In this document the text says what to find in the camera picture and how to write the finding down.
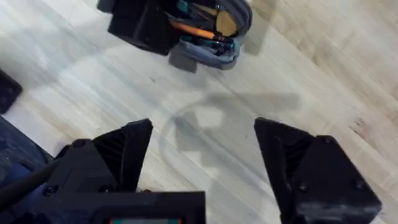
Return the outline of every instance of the wood grain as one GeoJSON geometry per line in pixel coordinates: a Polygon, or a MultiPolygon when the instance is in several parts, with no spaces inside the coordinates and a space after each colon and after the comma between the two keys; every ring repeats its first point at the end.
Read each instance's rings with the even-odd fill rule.
{"type": "Polygon", "coordinates": [[[337,138],[383,201],[374,223],[396,223],[398,3],[249,3],[237,65],[188,72],[108,34],[96,0],[0,1],[0,67],[24,87],[4,117],[52,155],[150,118],[140,188],[206,190],[209,223],[250,224],[279,223],[252,128],[276,119],[337,138]]]}

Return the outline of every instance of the orange pen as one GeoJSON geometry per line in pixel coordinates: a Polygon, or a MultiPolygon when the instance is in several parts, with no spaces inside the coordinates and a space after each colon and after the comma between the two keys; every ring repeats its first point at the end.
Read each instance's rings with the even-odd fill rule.
{"type": "Polygon", "coordinates": [[[199,28],[192,27],[192,26],[188,26],[181,22],[170,21],[170,23],[174,28],[182,30],[182,31],[187,32],[192,35],[197,35],[199,37],[203,37],[203,38],[210,39],[210,40],[220,40],[220,41],[226,40],[226,38],[223,37],[222,35],[216,35],[210,31],[199,29],[199,28]]]}

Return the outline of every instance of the black bracket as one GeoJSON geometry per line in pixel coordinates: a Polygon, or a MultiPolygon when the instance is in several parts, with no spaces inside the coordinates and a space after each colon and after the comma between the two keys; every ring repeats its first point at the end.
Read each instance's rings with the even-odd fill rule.
{"type": "Polygon", "coordinates": [[[333,137],[314,137],[264,118],[254,128],[283,224],[365,224],[381,210],[333,137]]]}

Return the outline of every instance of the screw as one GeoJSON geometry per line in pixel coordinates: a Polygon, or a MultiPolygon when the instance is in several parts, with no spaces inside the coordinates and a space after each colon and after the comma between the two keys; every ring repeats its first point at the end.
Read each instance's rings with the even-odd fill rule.
{"type": "Polygon", "coordinates": [[[325,138],[324,138],[324,141],[325,141],[326,144],[331,143],[331,140],[332,140],[331,137],[325,137],[325,138]]]}
{"type": "Polygon", "coordinates": [[[356,189],[358,191],[366,190],[366,183],[363,180],[355,180],[353,185],[354,185],[354,189],[356,189]]]}
{"type": "Polygon", "coordinates": [[[2,97],[0,98],[0,105],[5,105],[7,103],[7,98],[2,97]]]}
{"type": "Polygon", "coordinates": [[[304,181],[299,181],[297,184],[297,188],[299,189],[299,191],[303,192],[303,193],[307,193],[310,191],[310,186],[307,182],[304,181]]]}
{"type": "Polygon", "coordinates": [[[98,192],[109,193],[113,190],[112,185],[103,185],[99,188],[98,192]]]}
{"type": "Polygon", "coordinates": [[[46,196],[46,197],[49,197],[49,196],[57,193],[57,191],[58,191],[58,186],[57,185],[51,185],[51,186],[46,187],[43,190],[43,195],[46,196]]]}
{"type": "Polygon", "coordinates": [[[73,147],[83,147],[86,144],[86,141],[83,139],[77,139],[72,143],[73,147]]]}

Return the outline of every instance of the wooden floor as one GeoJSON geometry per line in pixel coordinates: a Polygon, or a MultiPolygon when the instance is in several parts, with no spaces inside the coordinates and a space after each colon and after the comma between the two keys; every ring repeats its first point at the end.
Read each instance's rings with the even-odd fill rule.
{"type": "Polygon", "coordinates": [[[150,118],[141,188],[206,190],[208,223],[279,223],[264,116],[337,138],[383,201],[374,223],[398,222],[398,1],[252,0],[228,71],[113,37],[96,4],[0,1],[0,68],[25,89],[5,118],[49,153],[150,118]]]}

